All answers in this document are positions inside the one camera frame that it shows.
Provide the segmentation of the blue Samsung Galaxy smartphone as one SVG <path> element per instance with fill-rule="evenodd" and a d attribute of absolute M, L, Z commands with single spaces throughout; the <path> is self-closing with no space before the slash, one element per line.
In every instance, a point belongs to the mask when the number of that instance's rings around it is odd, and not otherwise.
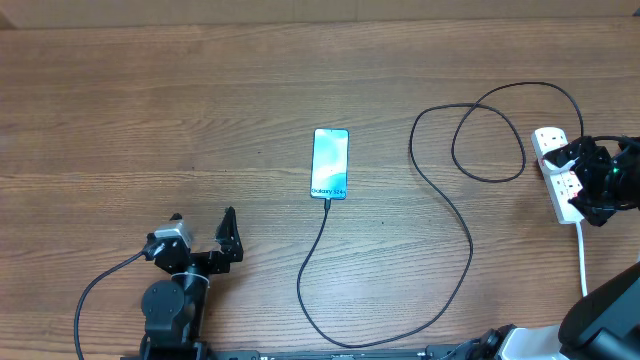
<path fill-rule="evenodd" d="M 347 129 L 318 128 L 313 135 L 310 196 L 344 200 L 348 194 Z"/>

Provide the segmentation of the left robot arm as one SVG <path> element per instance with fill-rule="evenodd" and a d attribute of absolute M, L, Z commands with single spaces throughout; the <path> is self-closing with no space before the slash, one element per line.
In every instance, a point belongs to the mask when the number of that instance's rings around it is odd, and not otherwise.
<path fill-rule="evenodd" d="M 235 209 L 229 207 L 216 229 L 218 250 L 194 252 L 194 236 L 182 216 L 147 235 L 143 255 L 170 275 L 150 285 L 141 300 L 145 334 L 141 359 L 213 359 L 200 339 L 212 275 L 225 274 L 243 260 Z"/>

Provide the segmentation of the white power strip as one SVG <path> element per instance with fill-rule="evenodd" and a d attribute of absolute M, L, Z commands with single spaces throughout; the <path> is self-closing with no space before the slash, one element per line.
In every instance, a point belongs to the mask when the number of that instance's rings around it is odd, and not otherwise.
<path fill-rule="evenodd" d="M 551 151 L 568 144 L 565 132 L 556 127 L 543 127 L 535 130 L 531 135 L 537 164 L 542 171 L 541 158 Z M 560 224 L 575 224 L 581 222 L 583 215 L 568 201 L 582 190 L 578 177 L 571 170 L 559 174 L 543 174 L 550 199 Z"/>

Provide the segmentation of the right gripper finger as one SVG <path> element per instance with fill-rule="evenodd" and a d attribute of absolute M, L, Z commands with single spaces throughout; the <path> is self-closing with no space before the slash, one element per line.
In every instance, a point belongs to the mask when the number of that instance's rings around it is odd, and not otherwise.
<path fill-rule="evenodd" d="M 574 206 L 592 226 L 602 227 L 617 210 L 612 206 L 578 195 L 568 201 Z"/>
<path fill-rule="evenodd" d="M 566 151 L 569 158 L 575 160 L 575 165 L 570 170 L 577 170 L 579 167 L 595 167 L 597 165 L 597 145 L 592 136 L 582 136 L 558 149 Z"/>

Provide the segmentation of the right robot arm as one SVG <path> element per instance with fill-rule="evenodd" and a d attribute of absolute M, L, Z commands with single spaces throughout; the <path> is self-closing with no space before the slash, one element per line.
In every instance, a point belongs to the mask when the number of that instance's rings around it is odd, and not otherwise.
<path fill-rule="evenodd" d="M 559 222 L 601 227 L 616 213 L 639 207 L 639 140 L 605 136 L 567 141 L 558 128 L 534 132 L 532 143 Z M 470 349 L 471 359 L 636 359 L 639 356 L 639 267 L 632 265 L 585 291 L 563 321 L 527 329 L 490 330 Z"/>

